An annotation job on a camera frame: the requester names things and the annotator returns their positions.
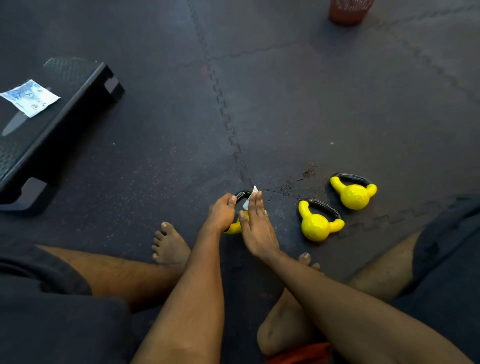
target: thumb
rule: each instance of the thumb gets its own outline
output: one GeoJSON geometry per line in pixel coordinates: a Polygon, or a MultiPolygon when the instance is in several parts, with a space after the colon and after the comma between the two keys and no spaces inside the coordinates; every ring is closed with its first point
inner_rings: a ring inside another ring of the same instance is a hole
{"type": "Polygon", "coordinates": [[[250,232],[250,222],[247,219],[244,211],[239,212],[239,220],[242,233],[250,232]]]}
{"type": "Polygon", "coordinates": [[[236,203],[237,203],[237,197],[233,194],[228,200],[227,205],[230,206],[231,208],[235,208],[236,203]]]}

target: mesh basket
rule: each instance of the mesh basket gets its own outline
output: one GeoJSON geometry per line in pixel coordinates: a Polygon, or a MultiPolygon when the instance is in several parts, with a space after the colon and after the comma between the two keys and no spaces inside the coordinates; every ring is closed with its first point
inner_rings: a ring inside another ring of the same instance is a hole
{"type": "Polygon", "coordinates": [[[339,25],[362,22],[375,0],[330,0],[328,18],[339,25]]]}

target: foot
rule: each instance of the foot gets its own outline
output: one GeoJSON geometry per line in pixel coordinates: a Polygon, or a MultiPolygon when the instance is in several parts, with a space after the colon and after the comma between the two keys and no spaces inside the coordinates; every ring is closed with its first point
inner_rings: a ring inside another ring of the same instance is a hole
{"type": "Polygon", "coordinates": [[[162,222],[161,231],[155,232],[153,242],[153,260],[155,262],[183,269],[191,250],[172,224],[162,222]]]}
{"type": "MultiPolygon", "coordinates": [[[[311,256],[303,253],[299,262],[310,265],[311,256]]],[[[320,270],[315,263],[313,269],[320,270]]],[[[278,302],[268,313],[257,332],[257,342],[263,354],[270,356],[286,349],[311,344],[317,329],[295,297],[285,288],[278,302]]]]}

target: hand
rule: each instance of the hand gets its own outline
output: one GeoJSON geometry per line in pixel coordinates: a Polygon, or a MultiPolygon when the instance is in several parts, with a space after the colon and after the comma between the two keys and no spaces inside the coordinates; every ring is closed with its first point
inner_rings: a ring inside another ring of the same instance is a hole
{"type": "Polygon", "coordinates": [[[248,216],[250,221],[248,221],[243,211],[239,213],[243,241],[250,253],[257,258],[263,259],[271,252],[280,251],[278,240],[275,236],[275,229],[270,223],[264,208],[262,191],[253,193],[250,196],[248,216]]]}
{"type": "Polygon", "coordinates": [[[204,227],[212,228],[217,232],[223,232],[230,227],[235,217],[236,196],[226,194],[220,197],[210,206],[208,217],[204,227]]]}

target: orange cloth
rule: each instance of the orange cloth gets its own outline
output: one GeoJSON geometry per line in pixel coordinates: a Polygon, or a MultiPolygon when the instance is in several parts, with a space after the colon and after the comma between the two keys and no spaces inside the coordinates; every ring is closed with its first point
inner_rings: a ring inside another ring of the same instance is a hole
{"type": "Polygon", "coordinates": [[[267,364],[330,364],[331,361],[332,345],[321,342],[281,352],[268,359],[267,364]]]}

